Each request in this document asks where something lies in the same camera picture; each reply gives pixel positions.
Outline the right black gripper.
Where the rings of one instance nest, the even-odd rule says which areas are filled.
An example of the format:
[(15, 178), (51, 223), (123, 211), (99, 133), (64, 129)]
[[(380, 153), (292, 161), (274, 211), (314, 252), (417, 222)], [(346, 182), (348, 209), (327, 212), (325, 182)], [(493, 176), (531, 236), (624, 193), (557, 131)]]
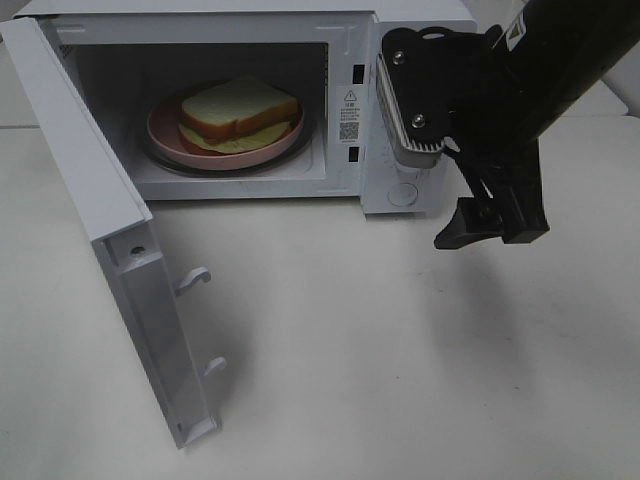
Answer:
[[(530, 244), (549, 231), (539, 165), (539, 101), (534, 56), (539, 29), (513, 24), (486, 33), (487, 87), (454, 114), (455, 161), (476, 198), (457, 200), (454, 214), (436, 235), (439, 250), (457, 250), (500, 236), (505, 244)], [(498, 200), (499, 214), (492, 204)]]

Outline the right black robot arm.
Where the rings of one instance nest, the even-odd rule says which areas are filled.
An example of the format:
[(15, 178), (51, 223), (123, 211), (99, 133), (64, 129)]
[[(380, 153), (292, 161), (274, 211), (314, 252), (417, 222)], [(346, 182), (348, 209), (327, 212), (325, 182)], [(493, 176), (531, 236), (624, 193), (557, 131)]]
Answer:
[(447, 148), (471, 191), (436, 236), (441, 250), (544, 235), (540, 135), (639, 41), (636, 1), (529, 1), (474, 46)]

